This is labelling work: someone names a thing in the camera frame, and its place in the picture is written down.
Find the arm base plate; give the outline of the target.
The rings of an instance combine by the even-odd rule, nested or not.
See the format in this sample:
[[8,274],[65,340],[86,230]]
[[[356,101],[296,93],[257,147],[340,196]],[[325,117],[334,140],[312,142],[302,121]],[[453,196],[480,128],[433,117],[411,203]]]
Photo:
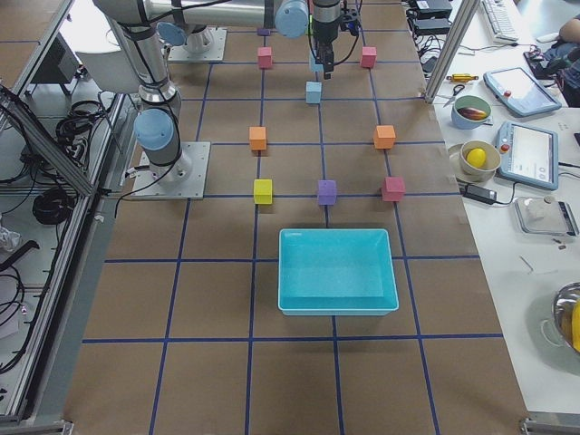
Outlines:
[[168,169],[155,165],[139,171],[132,187],[135,198],[203,199],[208,171],[211,144],[209,141],[185,141],[181,143],[181,157]]
[[223,61],[227,29],[225,27],[206,27],[191,34],[186,43],[172,46],[169,50],[169,63],[219,63]]

